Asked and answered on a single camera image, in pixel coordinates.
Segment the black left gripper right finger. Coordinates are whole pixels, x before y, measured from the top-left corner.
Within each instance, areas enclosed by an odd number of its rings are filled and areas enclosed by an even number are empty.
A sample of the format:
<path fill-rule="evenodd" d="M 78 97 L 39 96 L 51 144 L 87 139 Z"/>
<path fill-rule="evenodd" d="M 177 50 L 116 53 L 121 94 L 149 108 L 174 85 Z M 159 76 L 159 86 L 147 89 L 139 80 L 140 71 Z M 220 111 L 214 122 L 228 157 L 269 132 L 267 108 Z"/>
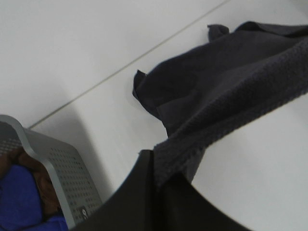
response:
<path fill-rule="evenodd" d="M 244 231 L 207 201 L 182 174 L 174 175 L 160 191 L 165 231 Z"/>

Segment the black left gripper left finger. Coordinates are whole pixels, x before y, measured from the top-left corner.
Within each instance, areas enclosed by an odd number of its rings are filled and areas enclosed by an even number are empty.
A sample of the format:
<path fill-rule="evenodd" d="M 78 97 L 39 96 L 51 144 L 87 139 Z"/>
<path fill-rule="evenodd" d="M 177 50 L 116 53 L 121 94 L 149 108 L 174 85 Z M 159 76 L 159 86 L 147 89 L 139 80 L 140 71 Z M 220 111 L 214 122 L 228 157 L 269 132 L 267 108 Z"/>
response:
<path fill-rule="evenodd" d="M 142 150 L 117 191 L 74 231 L 153 231 L 153 151 Z"/>

